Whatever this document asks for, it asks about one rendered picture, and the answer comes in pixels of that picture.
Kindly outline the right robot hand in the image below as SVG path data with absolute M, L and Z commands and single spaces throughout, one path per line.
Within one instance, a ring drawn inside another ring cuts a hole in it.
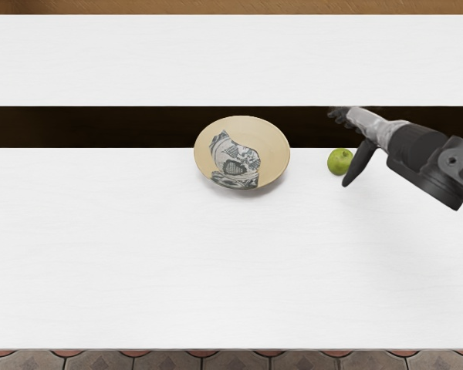
M 367 109 L 357 106 L 333 107 L 327 116 L 337 124 L 343 124 L 364 136 L 357 148 L 349 169 L 342 180 L 342 186 L 350 185 L 366 168 L 375 151 L 381 148 L 388 153 L 391 137 L 401 127 L 409 125 L 407 120 L 387 120 Z

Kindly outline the beige plate with printed pattern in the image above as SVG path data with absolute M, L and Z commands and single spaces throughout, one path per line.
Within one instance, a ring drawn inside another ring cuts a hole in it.
M 290 161 L 282 131 L 254 116 L 228 116 L 206 126 L 194 143 L 194 161 L 213 183 L 256 190 L 278 180 Z

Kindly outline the green apple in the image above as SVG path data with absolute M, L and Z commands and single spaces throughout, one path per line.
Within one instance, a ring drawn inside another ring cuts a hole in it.
M 353 153 L 346 148 L 334 149 L 327 158 L 327 167 L 331 174 L 342 176 L 347 173 Z

